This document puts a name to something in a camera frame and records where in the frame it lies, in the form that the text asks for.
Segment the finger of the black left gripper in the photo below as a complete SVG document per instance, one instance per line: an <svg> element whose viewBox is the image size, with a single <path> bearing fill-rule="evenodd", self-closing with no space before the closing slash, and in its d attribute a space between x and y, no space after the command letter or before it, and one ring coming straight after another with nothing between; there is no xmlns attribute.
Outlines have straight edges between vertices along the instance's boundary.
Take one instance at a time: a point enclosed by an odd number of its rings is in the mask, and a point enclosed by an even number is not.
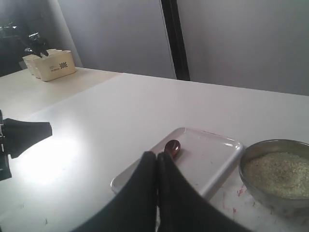
<svg viewBox="0 0 309 232"><path fill-rule="evenodd" d="M36 143L52 136L52 128L13 128L5 132L4 152L11 158L18 158Z"/></svg>
<svg viewBox="0 0 309 232"><path fill-rule="evenodd" d="M51 135L49 122L25 122L7 118L4 121L5 135Z"/></svg>

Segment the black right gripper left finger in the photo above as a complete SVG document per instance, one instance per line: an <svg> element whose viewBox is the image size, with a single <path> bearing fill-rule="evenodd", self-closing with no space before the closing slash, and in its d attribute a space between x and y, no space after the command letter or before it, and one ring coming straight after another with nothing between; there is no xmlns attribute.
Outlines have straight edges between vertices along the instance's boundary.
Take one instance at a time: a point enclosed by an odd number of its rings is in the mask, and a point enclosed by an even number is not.
<svg viewBox="0 0 309 232"><path fill-rule="evenodd" d="M116 196L75 232L154 232L157 211L156 155L144 152Z"/></svg>

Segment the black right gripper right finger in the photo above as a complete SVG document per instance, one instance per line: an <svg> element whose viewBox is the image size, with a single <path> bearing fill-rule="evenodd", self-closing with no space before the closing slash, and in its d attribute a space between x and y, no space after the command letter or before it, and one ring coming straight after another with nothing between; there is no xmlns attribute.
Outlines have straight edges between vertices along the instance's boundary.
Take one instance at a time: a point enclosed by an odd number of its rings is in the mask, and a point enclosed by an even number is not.
<svg viewBox="0 0 309 232"><path fill-rule="evenodd" d="M244 231L243 226L219 212L194 190L169 154L158 154L157 169L159 232Z"/></svg>

